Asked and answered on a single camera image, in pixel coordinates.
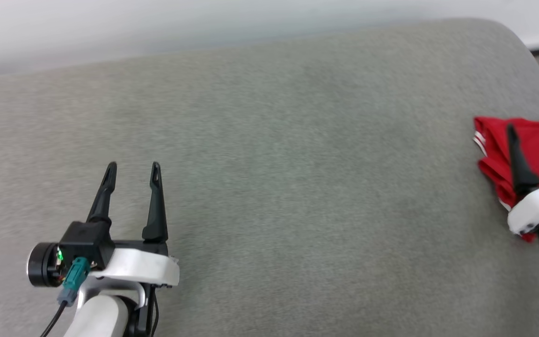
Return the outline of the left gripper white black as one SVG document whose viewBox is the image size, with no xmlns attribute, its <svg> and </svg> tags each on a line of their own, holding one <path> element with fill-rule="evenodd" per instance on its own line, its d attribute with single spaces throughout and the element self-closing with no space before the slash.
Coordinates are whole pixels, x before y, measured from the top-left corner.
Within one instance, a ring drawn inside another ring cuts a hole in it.
<svg viewBox="0 0 539 337">
<path fill-rule="evenodd" d="M 110 197 L 116 186 L 117 162 L 110 162 L 87 216 L 87 222 L 105 222 L 109 218 Z M 142 238 L 146 242 L 165 243 L 168 239 L 167 216 L 160 164 L 153 162 L 150 177 L 151 198 L 147 224 Z M 178 260 L 167 256 L 163 245 L 138 241 L 120 241 L 107 266 L 99 268 L 85 257 L 72 258 L 56 242 L 42 242 L 30 252 L 26 274 L 33 286 L 60 287 L 58 302 L 83 306 L 92 297 L 120 297 L 124 292 L 137 296 L 136 304 L 146 306 L 157 288 L 172 288 L 180 279 Z"/>
</svg>

